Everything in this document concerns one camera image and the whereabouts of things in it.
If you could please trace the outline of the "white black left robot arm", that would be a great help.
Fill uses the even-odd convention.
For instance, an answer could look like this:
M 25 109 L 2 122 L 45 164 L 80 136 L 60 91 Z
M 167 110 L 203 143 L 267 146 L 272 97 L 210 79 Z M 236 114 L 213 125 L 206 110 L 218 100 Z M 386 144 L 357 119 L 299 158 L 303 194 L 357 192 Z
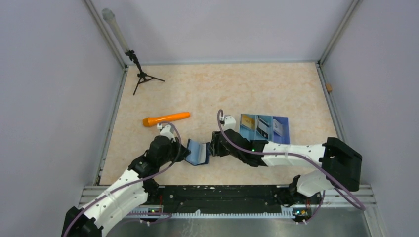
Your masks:
M 179 137 L 156 136 L 142 155 L 135 158 L 115 183 L 84 206 L 70 208 L 63 237 L 105 237 L 129 212 L 153 204 L 158 190 L 150 183 L 165 170 L 161 166 L 182 161 L 190 154 Z

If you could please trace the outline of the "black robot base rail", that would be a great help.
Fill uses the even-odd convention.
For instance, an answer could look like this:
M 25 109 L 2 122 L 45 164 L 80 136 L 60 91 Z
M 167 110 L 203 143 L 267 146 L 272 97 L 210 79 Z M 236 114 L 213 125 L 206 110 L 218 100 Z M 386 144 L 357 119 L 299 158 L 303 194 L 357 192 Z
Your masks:
M 289 207 L 319 204 L 321 194 L 289 193 L 284 185 L 166 185 L 154 190 L 146 205 L 172 214 L 279 214 Z

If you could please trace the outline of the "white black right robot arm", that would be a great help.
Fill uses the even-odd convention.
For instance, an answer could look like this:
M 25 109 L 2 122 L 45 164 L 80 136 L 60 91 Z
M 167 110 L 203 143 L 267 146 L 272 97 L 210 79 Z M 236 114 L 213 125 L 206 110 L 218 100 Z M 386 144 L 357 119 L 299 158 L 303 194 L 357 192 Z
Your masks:
M 251 166 L 313 167 L 290 185 L 290 198 L 304 203 L 314 194 L 339 188 L 356 192 L 360 187 L 362 156 L 335 137 L 323 144 L 289 145 L 266 140 L 247 140 L 232 129 L 215 131 L 209 151 L 215 157 L 233 156 Z

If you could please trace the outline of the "dark blue leather card holder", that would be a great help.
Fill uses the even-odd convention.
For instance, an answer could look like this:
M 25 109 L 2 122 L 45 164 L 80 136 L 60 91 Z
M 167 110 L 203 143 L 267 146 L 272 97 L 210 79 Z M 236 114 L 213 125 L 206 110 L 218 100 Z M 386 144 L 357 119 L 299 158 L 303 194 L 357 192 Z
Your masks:
M 186 162 L 192 166 L 208 164 L 211 155 L 209 147 L 210 142 L 199 143 L 188 139 L 187 149 L 190 151 L 190 154 L 186 157 Z

